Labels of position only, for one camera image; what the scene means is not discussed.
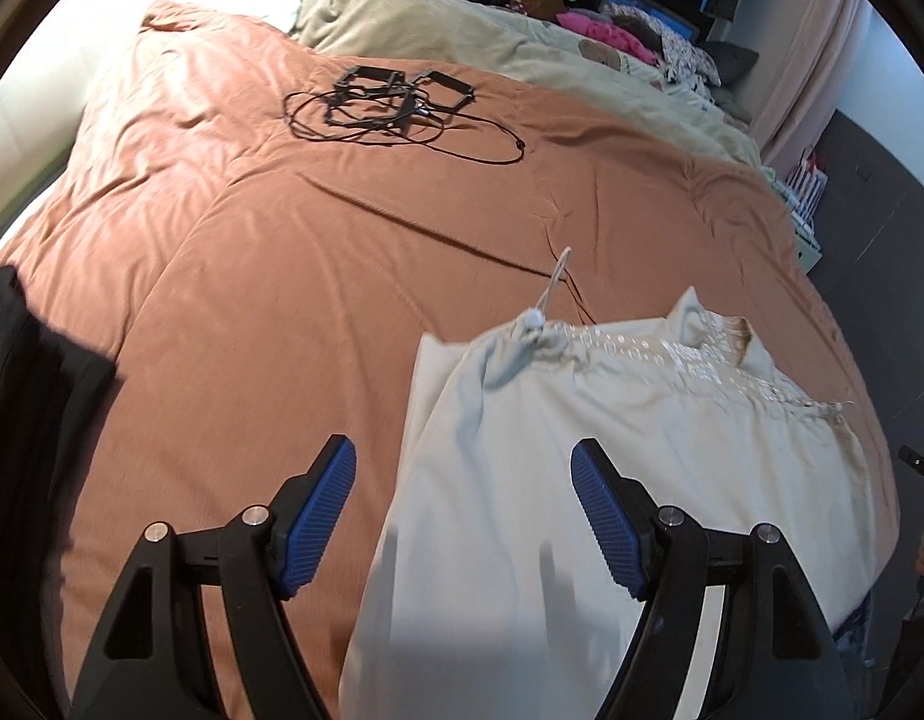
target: black cable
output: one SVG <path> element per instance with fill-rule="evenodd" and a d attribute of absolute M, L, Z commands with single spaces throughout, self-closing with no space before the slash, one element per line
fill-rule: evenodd
<path fill-rule="evenodd" d="M 308 99 L 293 107 L 292 100 L 299 98 L 301 95 L 307 95 Z M 327 127 L 339 127 L 348 131 L 332 135 L 321 132 L 310 124 L 301 122 L 299 115 L 302 110 L 317 101 L 321 101 L 325 105 L 323 121 Z M 349 110 L 354 103 L 377 103 L 384 108 L 394 110 L 395 113 L 388 116 L 358 116 Z M 316 94 L 311 92 L 291 92 L 287 94 L 283 98 L 283 120 L 293 137 L 312 143 L 361 143 L 363 146 L 404 146 L 412 143 L 415 146 L 425 146 L 432 149 L 432 151 L 469 162 L 476 162 L 480 165 L 514 165 L 516 162 L 521 162 L 526 156 L 526 142 L 504 124 L 494 122 L 492 119 L 483 119 L 483 117 L 464 114 L 460 111 L 449 113 L 448 117 L 455 116 L 460 119 L 468 119 L 470 122 L 492 124 L 500 132 L 512 138 L 516 148 L 518 148 L 518 156 L 505 160 L 483 159 L 470 154 L 451 151 L 447 148 L 433 146 L 432 143 L 446 133 L 449 124 L 446 119 L 438 116 L 430 109 L 431 105 L 430 95 L 417 82 L 374 87 L 358 84 L 337 84 L 327 92 Z M 349 119 L 349 121 L 339 121 L 334 117 L 336 113 Z M 411 137 L 408 132 L 413 124 L 429 124 L 434 127 L 435 133 L 427 138 Z M 385 143 L 363 140 L 367 135 L 380 135 L 392 138 L 393 141 Z"/>

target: pink curtain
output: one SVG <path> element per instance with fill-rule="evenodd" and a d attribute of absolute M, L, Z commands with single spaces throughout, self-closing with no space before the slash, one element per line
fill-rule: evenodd
<path fill-rule="evenodd" d="M 749 135 L 763 162 L 786 175 L 835 113 L 842 86 L 868 32 L 867 0 L 810 0 L 782 71 Z"/>

